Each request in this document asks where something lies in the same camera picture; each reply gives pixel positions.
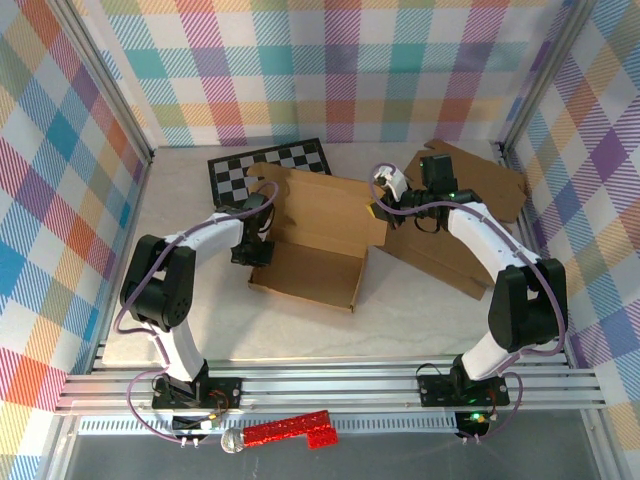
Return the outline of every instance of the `cardboard box lid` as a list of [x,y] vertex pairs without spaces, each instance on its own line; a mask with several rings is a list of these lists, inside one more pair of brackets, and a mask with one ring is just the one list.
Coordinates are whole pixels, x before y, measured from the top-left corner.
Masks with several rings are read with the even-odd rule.
[[[448,153],[458,187],[473,189],[497,220],[516,221],[526,200],[524,175],[439,140],[425,147],[430,149],[416,153],[405,170],[412,188],[424,188],[420,180],[421,157]],[[432,219],[419,222],[425,230],[435,229]],[[486,286],[493,285],[491,276],[475,255],[445,231],[430,235],[415,228],[413,221],[407,221],[398,230],[389,229],[382,249],[476,299],[482,298]]]
[[384,245],[387,224],[369,213],[371,194],[365,182],[266,162],[252,165],[248,173],[280,187],[272,240],[358,258],[365,257],[368,245]]

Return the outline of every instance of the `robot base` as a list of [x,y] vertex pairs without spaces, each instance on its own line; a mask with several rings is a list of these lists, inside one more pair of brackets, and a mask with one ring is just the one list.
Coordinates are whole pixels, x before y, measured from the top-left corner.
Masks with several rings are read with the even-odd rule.
[[448,375],[419,375],[420,404],[423,407],[492,407],[509,405],[503,378],[473,382],[471,388],[456,389]]
[[151,402],[154,410],[231,410],[240,407],[242,379],[205,377],[198,380],[194,395],[191,396],[176,388],[169,377],[163,375],[156,380],[154,391]]
[[474,418],[478,413],[471,412],[456,412],[456,424],[458,425],[459,432],[456,433],[456,437],[469,438],[478,435],[482,437],[489,431],[491,425],[488,418],[489,413],[484,412],[485,419],[480,422],[477,418]]

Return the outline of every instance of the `open cardboard box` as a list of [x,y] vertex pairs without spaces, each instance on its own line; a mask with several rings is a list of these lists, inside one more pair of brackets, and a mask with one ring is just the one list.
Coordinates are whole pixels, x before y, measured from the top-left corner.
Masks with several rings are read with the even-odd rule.
[[[527,198],[524,175],[440,140],[426,143],[425,148],[404,170],[411,188],[424,188],[420,158],[448,153],[458,188],[474,190],[503,226],[515,223]],[[420,220],[420,225],[428,231],[436,226],[430,218]],[[421,232],[411,219],[397,230],[389,229],[382,250],[478,300],[493,285],[487,270],[465,244],[442,230],[437,235]]]
[[[365,182],[256,163],[249,175],[280,187],[269,239],[271,265],[255,268],[249,286],[354,311],[369,245],[384,245]],[[252,185],[256,191],[264,183]]]

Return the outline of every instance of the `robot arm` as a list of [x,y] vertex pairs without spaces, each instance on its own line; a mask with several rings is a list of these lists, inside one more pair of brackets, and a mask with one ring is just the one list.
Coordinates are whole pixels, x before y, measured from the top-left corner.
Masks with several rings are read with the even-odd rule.
[[[152,330],[156,348],[168,359],[159,383],[169,398],[179,397],[185,407],[200,406],[211,391],[208,366],[196,348],[187,315],[191,308],[195,270],[217,253],[231,249],[231,261],[240,265],[265,266],[271,262],[273,242],[261,237],[273,206],[243,220],[224,217],[252,210],[266,201],[253,193],[241,209],[223,207],[207,220],[217,220],[177,243],[163,261],[159,272],[144,287],[131,306],[135,320]],[[164,238],[142,237],[134,250],[125,275],[120,301],[124,305],[140,285],[160,253],[183,232]]]
[[[374,178],[385,190],[382,202],[391,209],[415,211],[415,207],[437,201],[464,204],[464,209],[434,207],[413,215],[436,219],[438,230],[442,228],[462,241],[496,284],[488,315],[489,332],[454,361],[451,379],[459,394],[498,375],[501,367],[520,350],[548,343],[559,333],[549,298],[531,269],[514,253],[514,246],[544,275],[561,306],[566,329],[566,280],[562,264],[553,259],[543,260],[527,250],[500,226],[473,191],[458,190],[448,155],[421,159],[424,190],[410,190],[404,175],[390,167],[381,166],[374,173]],[[394,215],[376,207],[377,204],[372,206],[374,214],[385,218],[392,228],[398,228],[404,222],[403,215]],[[500,234],[488,222],[493,223]]]

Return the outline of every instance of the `metal rail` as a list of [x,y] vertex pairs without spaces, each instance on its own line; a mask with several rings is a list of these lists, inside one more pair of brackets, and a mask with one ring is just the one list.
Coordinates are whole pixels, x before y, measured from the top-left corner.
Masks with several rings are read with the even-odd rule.
[[111,75],[109,67],[102,58],[73,2],[71,0],[48,0],[47,3],[71,40],[83,65],[91,73],[100,93],[103,94],[113,114],[127,133],[136,153],[147,163],[151,163],[154,147],[138,125],[135,115]]
[[[295,414],[329,409],[332,413],[399,413],[473,410],[472,407],[423,408],[420,406],[416,369],[431,362],[441,371],[453,356],[404,359],[341,359],[337,361],[209,362],[210,375],[242,377],[243,392],[238,412]],[[140,368],[94,368],[91,375],[70,376],[56,413],[128,414],[125,393]],[[524,382],[523,410],[599,409],[604,398],[592,370],[571,369],[564,353],[553,357],[525,357],[510,371]],[[436,374],[426,367],[422,374]],[[507,379],[512,398],[517,382]],[[151,409],[151,381],[133,388],[136,408]],[[190,411],[190,415],[206,412]]]
[[561,27],[558,38],[547,53],[531,91],[525,98],[511,129],[504,139],[506,151],[511,151],[515,148],[523,132],[529,126],[534,113],[540,106],[540,102],[549,90],[549,86],[560,71],[560,68],[562,68],[571,47],[573,47],[578,35],[589,20],[596,3],[598,3],[597,0],[578,0],[573,3],[571,11]]
[[[170,430],[170,414],[143,416],[144,420],[166,433],[190,433],[189,430]],[[210,431],[221,435],[228,428],[246,428],[259,423],[281,420],[288,415],[273,414],[230,414]],[[332,414],[331,425],[338,433],[456,433],[458,431],[454,413],[441,414],[422,412],[420,414]],[[78,435],[151,435],[132,415],[100,415],[83,417],[78,426]]]

